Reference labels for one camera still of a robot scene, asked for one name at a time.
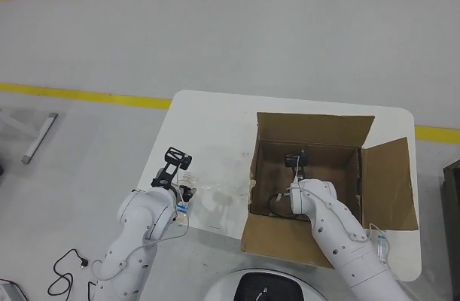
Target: plug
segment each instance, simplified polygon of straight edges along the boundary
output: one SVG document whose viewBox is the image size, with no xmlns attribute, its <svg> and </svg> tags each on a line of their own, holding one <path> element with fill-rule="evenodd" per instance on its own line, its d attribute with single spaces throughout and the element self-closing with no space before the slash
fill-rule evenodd
<svg viewBox="0 0 460 301">
<path fill-rule="evenodd" d="M 81 258 L 81 269 L 85 268 L 89 265 L 89 261 L 87 259 Z"/>
</svg>

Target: clear plastic bottle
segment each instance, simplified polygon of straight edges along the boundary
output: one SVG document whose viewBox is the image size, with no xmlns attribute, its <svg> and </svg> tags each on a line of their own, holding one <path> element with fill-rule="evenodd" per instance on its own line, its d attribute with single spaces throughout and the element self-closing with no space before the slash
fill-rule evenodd
<svg viewBox="0 0 460 301">
<path fill-rule="evenodd" d="M 178 182 L 178 186 L 186 186 L 190 189 L 196 188 L 196 177 L 189 172 L 184 172 L 183 177 Z M 191 201 L 183 202 L 182 200 L 177 204 L 176 211 L 178 212 L 178 216 L 176 217 L 176 222 L 182 225 L 187 224 L 187 215 L 190 211 Z"/>
<path fill-rule="evenodd" d="M 380 263 L 387 264 L 388 241 L 383 234 L 377 236 L 377 254 L 379 255 Z"/>
</svg>

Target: metal frame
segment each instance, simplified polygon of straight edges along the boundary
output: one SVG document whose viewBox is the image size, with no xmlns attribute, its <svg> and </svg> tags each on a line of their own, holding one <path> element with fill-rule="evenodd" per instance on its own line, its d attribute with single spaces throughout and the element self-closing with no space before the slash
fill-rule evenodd
<svg viewBox="0 0 460 301">
<path fill-rule="evenodd" d="M 1 122 L 9 126 L 12 126 L 13 128 L 18 129 L 19 131 L 24 132 L 27 135 L 34 138 L 34 141 L 32 141 L 32 143 L 29 146 L 29 149 L 26 151 L 26 153 L 21 159 L 22 163 L 29 164 L 31 162 L 32 156 L 34 156 L 35 151 L 41 144 L 42 139 L 44 139 L 44 137 L 46 136 L 50 126 L 52 126 L 52 124 L 54 123 L 55 119 L 57 118 L 57 115 L 57 113 L 50 113 L 42 127 L 39 130 L 35 130 L 31 126 L 27 126 L 26 124 L 21 123 L 20 121 L 15 120 L 14 118 L 0 111 Z"/>
<path fill-rule="evenodd" d="M 460 160 L 443 169 L 445 181 L 443 183 L 442 210 L 452 276 L 452 294 L 454 300 L 460 301 L 460 211 L 454 177 L 455 169 L 460 169 Z"/>
</svg>

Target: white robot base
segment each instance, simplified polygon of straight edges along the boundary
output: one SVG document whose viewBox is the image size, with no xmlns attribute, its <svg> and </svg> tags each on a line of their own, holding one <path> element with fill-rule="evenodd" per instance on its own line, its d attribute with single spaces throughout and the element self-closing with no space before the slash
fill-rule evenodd
<svg viewBox="0 0 460 301">
<path fill-rule="evenodd" d="M 287 301 L 325 301 L 309 284 L 283 272 L 244 269 L 218 279 L 203 301 L 275 300 L 279 294 Z"/>
</svg>

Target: metal stand leg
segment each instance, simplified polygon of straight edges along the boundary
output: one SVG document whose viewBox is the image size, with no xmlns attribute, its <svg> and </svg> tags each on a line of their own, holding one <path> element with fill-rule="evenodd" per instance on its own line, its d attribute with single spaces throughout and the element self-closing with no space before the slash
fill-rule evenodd
<svg viewBox="0 0 460 301">
<path fill-rule="evenodd" d="M 27 150 L 24 157 L 22 158 L 22 163 L 29 164 L 29 162 L 32 159 L 32 156 L 34 155 L 35 151 L 41 144 L 42 139 L 44 139 L 44 137 L 46 136 L 47 131 L 49 131 L 49 128 L 50 126 L 52 126 L 56 117 L 57 117 L 57 113 L 50 113 L 46 121 L 42 125 L 41 129 L 36 131 L 32 127 L 27 126 L 24 123 L 21 123 L 20 121 L 17 121 L 14 118 L 0 112 L 0 121 L 2 121 L 3 123 L 6 123 L 9 126 L 12 126 L 15 129 L 18 129 L 19 131 L 26 133 L 27 135 L 32 136 L 35 139 L 29 146 L 29 149 Z"/>
</svg>

